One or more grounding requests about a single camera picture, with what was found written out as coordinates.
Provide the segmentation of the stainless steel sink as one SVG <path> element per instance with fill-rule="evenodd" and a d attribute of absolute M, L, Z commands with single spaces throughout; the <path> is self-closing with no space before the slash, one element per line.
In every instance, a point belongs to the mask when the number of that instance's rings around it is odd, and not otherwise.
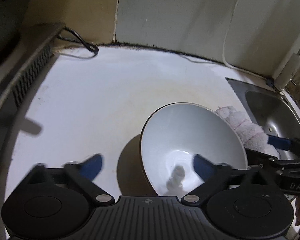
<path fill-rule="evenodd" d="M 284 97 L 270 90 L 242 81 L 227 79 L 229 85 L 244 106 L 250 120 L 263 128 L 267 135 L 281 138 L 300 138 L 300 119 Z M 298 157 L 284 150 L 277 150 L 280 159 Z"/>

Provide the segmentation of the white pink dish cloth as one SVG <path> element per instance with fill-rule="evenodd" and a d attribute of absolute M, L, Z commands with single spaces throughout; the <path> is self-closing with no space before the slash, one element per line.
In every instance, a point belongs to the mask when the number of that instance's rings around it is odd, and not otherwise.
<path fill-rule="evenodd" d="M 253 123 L 245 112 L 238 111 L 233 106 L 226 106 L 217 109 L 215 113 L 229 123 L 238 134 L 245 148 L 280 159 L 277 149 L 268 144 L 269 136 L 261 126 Z"/>

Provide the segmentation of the white ceramic bowl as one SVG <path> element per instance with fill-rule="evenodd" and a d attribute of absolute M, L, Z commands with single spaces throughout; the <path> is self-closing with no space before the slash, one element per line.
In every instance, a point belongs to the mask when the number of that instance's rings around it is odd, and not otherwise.
<path fill-rule="evenodd" d="M 230 124 L 210 109 L 185 102 L 163 106 L 147 119 L 140 154 L 145 176 L 159 196 L 182 198 L 204 182 L 193 168 L 195 155 L 239 170 L 248 167 Z"/>

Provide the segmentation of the black stove appliance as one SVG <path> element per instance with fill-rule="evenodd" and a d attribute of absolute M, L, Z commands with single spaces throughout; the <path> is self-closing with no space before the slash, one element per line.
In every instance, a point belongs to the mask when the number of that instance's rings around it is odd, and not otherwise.
<path fill-rule="evenodd" d="M 0 111 L 9 95 L 20 107 L 40 71 L 52 57 L 52 42 L 64 23 L 43 23 L 22 30 L 21 40 L 0 66 Z"/>

